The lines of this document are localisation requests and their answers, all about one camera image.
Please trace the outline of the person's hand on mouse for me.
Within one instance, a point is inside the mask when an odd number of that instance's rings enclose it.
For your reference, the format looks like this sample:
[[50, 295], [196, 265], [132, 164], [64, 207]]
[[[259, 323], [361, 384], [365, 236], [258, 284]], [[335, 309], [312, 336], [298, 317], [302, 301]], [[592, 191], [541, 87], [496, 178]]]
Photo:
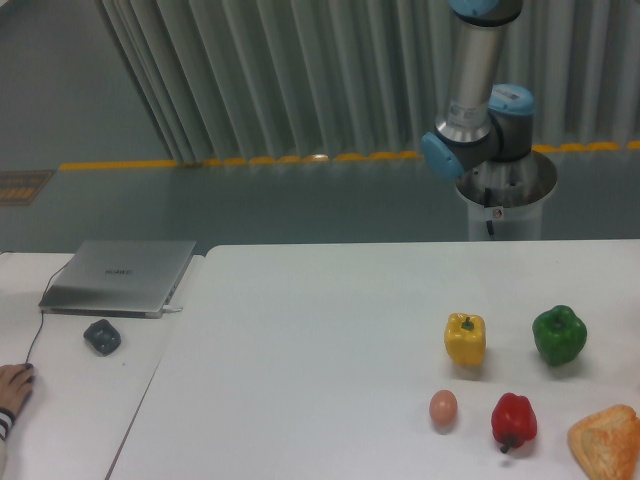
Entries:
[[8, 409], [15, 417], [18, 416], [27, 401], [22, 393], [24, 370], [25, 364], [3, 365], [0, 369], [1, 407]]

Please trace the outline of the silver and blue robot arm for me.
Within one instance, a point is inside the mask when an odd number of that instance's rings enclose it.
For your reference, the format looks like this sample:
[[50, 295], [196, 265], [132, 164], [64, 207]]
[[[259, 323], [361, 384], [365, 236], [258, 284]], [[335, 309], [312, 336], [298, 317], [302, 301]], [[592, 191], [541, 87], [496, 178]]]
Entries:
[[515, 161], [529, 154], [533, 96], [495, 78], [508, 25], [521, 1], [451, 1], [459, 19], [448, 94], [434, 130], [422, 138], [426, 163], [455, 180], [480, 164]]

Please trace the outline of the striped sleeve forearm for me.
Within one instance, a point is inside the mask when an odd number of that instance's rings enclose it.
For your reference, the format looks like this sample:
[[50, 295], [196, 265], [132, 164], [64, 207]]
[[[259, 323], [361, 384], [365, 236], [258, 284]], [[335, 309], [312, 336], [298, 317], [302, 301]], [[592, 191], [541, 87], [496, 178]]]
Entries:
[[8, 409], [0, 408], [0, 478], [4, 477], [7, 462], [7, 437], [15, 422], [15, 415]]

